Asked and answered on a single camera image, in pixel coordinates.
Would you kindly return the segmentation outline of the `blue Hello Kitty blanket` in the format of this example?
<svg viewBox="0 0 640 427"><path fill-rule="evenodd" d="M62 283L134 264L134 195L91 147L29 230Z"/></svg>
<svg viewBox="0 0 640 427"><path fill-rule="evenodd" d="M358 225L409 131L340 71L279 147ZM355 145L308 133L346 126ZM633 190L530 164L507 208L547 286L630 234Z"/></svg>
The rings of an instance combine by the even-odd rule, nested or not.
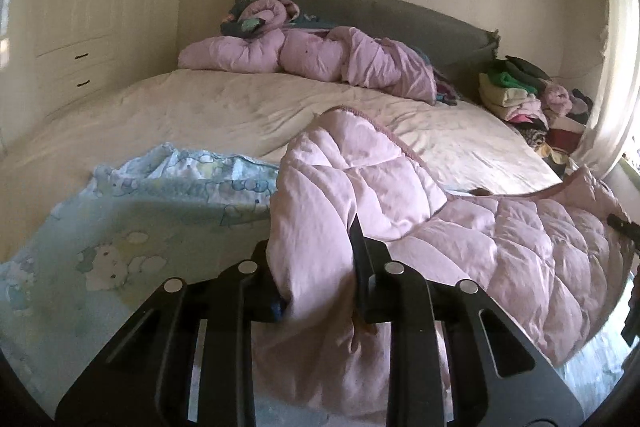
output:
<svg viewBox="0 0 640 427"><path fill-rule="evenodd" d="M280 167L163 144L100 166L1 265L1 347L53 411L93 355L160 283L219 274L270 236ZM602 329L555 366L592 413L623 375L623 294Z"/></svg>

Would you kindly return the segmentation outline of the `crumpled pink padded jacket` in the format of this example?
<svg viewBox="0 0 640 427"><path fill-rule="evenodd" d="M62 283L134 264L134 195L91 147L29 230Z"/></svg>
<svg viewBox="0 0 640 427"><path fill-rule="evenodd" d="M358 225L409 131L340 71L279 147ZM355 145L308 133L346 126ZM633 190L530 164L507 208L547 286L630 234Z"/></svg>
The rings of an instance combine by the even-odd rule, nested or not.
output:
<svg viewBox="0 0 640 427"><path fill-rule="evenodd" d="M357 27L323 23L292 0L236 4L218 36L191 43L179 53L178 67L240 74L286 72L427 104L437 101L434 68L423 54Z"/></svg>

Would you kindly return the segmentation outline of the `cream wardrobe with drawers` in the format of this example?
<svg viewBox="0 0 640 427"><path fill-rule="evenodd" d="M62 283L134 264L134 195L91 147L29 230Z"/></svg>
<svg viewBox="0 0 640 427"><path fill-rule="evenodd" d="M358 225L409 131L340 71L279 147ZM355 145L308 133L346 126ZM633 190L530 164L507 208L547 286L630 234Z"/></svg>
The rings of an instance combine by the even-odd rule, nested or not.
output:
<svg viewBox="0 0 640 427"><path fill-rule="evenodd" d="M177 63L180 0L1 0L1 148L87 95Z"/></svg>

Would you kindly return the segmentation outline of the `dark clothes by headboard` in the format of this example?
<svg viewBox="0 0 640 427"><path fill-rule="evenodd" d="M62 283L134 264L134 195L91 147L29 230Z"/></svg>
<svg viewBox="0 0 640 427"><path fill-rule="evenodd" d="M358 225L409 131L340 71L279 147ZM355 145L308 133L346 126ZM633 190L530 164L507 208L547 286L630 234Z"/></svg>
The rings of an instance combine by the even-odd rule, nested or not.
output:
<svg viewBox="0 0 640 427"><path fill-rule="evenodd" d="M454 87L437 69L434 70L434 80L436 83L436 101L449 106L456 106L461 96Z"/></svg>

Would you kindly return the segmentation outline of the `pile of folded clothes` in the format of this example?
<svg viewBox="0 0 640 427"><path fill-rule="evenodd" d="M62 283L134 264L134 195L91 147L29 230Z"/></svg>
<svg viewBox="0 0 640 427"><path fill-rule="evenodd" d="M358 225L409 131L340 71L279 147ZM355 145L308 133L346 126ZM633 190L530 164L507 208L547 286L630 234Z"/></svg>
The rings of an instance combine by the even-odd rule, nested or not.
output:
<svg viewBox="0 0 640 427"><path fill-rule="evenodd" d="M572 154L593 109L589 96L510 55L480 74L478 93L485 108L518 132L557 176L575 169Z"/></svg>

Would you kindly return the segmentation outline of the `pink quilted coat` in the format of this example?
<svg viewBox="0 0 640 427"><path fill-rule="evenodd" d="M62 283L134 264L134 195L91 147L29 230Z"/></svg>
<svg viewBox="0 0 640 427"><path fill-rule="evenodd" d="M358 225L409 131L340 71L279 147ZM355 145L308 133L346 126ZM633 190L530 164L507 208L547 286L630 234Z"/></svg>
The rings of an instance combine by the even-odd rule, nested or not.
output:
<svg viewBox="0 0 640 427"><path fill-rule="evenodd" d="M526 195L450 195L396 135L330 109L280 162L267 261L286 311L254 330L257 386L300 407L383 417L390 328L356 314L354 222L427 280L477 283L560 366L623 294L632 246L606 222L621 212L587 169Z"/></svg>

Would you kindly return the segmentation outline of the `cream window curtain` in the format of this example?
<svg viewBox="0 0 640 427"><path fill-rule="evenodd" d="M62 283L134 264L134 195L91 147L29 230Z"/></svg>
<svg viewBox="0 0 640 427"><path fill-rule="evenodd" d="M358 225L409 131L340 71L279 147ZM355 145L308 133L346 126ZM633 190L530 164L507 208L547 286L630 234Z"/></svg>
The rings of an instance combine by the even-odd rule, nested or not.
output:
<svg viewBox="0 0 640 427"><path fill-rule="evenodd" d="M623 155L639 108L639 0L608 0L608 36L587 130L576 164L604 178Z"/></svg>

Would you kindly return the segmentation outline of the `bed with beige sheet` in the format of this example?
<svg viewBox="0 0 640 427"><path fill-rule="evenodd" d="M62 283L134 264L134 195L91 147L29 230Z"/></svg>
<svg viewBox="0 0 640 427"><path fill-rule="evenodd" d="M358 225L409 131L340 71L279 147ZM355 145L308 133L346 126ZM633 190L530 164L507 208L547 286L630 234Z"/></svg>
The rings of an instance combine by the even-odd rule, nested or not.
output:
<svg viewBox="0 0 640 427"><path fill-rule="evenodd" d="M284 74L176 70L88 96L9 148L1 161L2 257L12 257L97 165L120 166L163 143L274 164L294 135L334 106L382 124L452 188L526 194L559 180L518 132L468 102L430 105Z"/></svg>

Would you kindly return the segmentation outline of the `dark grey headboard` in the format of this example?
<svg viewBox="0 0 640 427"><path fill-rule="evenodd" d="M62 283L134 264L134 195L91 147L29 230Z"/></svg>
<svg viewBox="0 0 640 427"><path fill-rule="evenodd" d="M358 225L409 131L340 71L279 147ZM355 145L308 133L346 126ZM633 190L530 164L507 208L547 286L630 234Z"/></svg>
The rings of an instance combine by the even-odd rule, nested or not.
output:
<svg viewBox="0 0 640 427"><path fill-rule="evenodd" d="M401 0L292 1L324 22L354 26L371 37L391 38L424 52L462 98L480 101L480 74L495 62L498 32Z"/></svg>

